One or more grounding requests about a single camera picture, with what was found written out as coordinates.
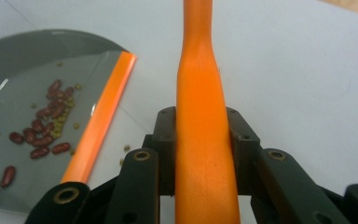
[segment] white table surface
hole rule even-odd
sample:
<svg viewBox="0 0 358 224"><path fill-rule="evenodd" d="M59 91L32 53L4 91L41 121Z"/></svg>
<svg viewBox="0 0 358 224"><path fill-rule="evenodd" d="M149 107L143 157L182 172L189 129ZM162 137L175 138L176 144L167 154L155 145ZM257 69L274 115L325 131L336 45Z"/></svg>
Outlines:
<svg viewBox="0 0 358 224"><path fill-rule="evenodd" d="M118 175L160 109L175 105L182 1L0 0L0 37L60 28L109 38L138 56L89 185ZM319 185L358 183L358 14L316 0L214 1L213 47L227 106L262 147L290 153ZM241 197L242 223L255 223ZM161 223L174 201L162 198ZM24 216L0 213L0 223Z"/></svg>

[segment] orange dustpan edge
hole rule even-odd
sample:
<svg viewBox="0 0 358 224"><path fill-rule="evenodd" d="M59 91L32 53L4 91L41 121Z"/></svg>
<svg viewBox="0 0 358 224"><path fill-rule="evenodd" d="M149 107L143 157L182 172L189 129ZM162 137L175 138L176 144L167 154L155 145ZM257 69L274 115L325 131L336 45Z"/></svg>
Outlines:
<svg viewBox="0 0 358 224"><path fill-rule="evenodd" d="M118 57L98 104L77 145L76 154L69 162L62 177L62 183L69 181L87 183L135 60L134 54L124 51Z"/></svg>

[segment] metal ring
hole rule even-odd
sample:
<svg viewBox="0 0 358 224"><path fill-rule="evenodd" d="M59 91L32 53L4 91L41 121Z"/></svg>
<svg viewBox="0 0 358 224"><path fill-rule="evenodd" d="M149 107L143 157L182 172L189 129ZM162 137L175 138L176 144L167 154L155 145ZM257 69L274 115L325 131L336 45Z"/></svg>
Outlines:
<svg viewBox="0 0 358 224"><path fill-rule="evenodd" d="M136 161L146 161L150 158L150 153L147 151L139 151L133 155Z"/></svg>
<svg viewBox="0 0 358 224"><path fill-rule="evenodd" d="M58 191L53 198L53 201L58 204L69 203L73 201L80 194L79 189L68 187Z"/></svg>
<svg viewBox="0 0 358 224"><path fill-rule="evenodd" d="M284 161L286 160L286 155L284 155L284 153L281 153L280 151L277 150L271 150L268 152L268 155L276 160L276 161Z"/></svg>

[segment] orange stick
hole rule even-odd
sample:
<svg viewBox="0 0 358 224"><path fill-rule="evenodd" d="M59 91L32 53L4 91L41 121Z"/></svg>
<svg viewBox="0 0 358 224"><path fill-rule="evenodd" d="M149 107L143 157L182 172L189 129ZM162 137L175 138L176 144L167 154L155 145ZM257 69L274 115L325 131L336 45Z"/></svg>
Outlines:
<svg viewBox="0 0 358 224"><path fill-rule="evenodd" d="M240 223L226 104L211 39L212 0L185 0L177 83L175 220Z"/></svg>
<svg viewBox="0 0 358 224"><path fill-rule="evenodd" d="M121 52L94 113L77 145L76 154L69 162L62 177L62 183L69 181L87 183L135 60L135 55Z"/></svg>

